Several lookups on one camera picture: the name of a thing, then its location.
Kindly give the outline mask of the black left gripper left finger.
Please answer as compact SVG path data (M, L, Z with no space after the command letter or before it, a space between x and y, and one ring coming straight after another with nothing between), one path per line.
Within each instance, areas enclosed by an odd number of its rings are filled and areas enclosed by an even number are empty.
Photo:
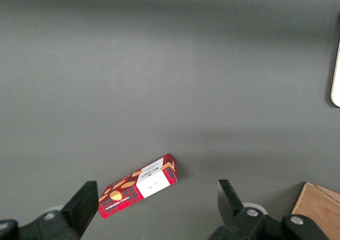
M60 210L21 227L14 219L1 220L1 239L80 239L97 210L97 182L87 181Z

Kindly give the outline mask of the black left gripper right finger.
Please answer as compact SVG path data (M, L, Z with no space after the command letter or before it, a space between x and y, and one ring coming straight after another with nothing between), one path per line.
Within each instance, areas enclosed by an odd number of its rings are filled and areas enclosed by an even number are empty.
M210 239L327 239L309 217L287 214L281 220L256 207L246 207L227 179L218 181L218 210L223 226Z

